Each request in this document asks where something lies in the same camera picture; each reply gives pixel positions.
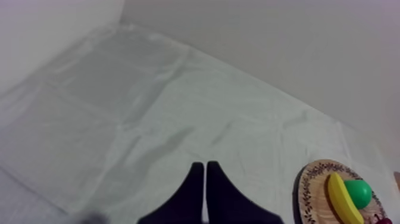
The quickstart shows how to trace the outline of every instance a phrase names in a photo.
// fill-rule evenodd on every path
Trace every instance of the white sheet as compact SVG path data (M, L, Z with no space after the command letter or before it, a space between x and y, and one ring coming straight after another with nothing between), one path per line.
M246 196L293 223L296 174L332 158L400 221L395 181L368 139L165 36L107 29L35 78L20 86L37 93L27 110L1 130L0 164L69 213L98 208L134 223L170 197L191 162L218 160Z

